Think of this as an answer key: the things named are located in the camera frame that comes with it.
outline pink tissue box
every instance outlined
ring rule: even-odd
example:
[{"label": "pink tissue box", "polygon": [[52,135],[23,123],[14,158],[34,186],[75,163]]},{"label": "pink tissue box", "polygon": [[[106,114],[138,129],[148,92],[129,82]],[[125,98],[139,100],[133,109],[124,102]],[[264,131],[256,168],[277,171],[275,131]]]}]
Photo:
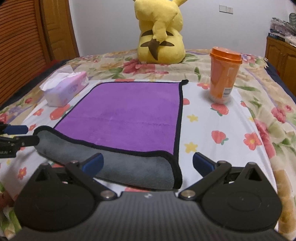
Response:
[{"label": "pink tissue box", "polygon": [[82,91],[89,83],[86,72],[63,79],[56,87],[44,91],[49,106],[64,107],[70,100]]}]

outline light switch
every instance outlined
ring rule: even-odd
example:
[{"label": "light switch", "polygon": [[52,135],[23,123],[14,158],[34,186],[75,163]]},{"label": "light switch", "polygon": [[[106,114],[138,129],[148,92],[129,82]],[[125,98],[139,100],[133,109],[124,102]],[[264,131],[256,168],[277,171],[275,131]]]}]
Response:
[{"label": "light switch", "polygon": [[226,12],[233,14],[233,8],[232,7],[226,7]]},{"label": "light switch", "polygon": [[226,11],[226,6],[219,5],[219,11],[220,11],[220,12],[227,12],[227,11]]}]

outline yellow plush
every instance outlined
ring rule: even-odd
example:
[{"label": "yellow plush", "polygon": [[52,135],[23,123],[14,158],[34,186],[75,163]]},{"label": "yellow plush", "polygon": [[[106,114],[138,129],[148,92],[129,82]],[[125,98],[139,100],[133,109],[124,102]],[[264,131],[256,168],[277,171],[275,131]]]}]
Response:
[{"label": "yellow plush", "polygon": [[138,56],[141,62],[177,64],[185,57],[183,18],[179,6],[187,0],[134,0],[141,30]]}]

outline wooden door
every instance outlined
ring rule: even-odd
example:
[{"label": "wooden door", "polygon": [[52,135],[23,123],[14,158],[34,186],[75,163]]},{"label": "wooden door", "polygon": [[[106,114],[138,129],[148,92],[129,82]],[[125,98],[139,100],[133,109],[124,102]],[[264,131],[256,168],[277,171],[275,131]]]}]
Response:
[{"label": "wooden door", "polygon": [[283,59],[284,46],[278,42],[267,38],[265,58],[280,72]]},{"label": "wooden door", "polygon": [[296,95],[296,48],[285,47],[284,49],[281,79],[289,90]]},{"label": "wooden door", "polygon": [[41,0],[41,3],[52,60],[78,57],[68,0]]}]

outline barcode label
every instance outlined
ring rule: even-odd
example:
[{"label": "barcode label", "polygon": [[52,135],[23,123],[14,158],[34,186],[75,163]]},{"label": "barcode label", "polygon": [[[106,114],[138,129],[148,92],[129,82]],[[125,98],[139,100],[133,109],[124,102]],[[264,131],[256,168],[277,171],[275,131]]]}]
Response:
[{"label": "barcode label", "polygon": [[231,90],[232,90],[232,88],[224,88],[222,98],[228,97],[230,95]]}]

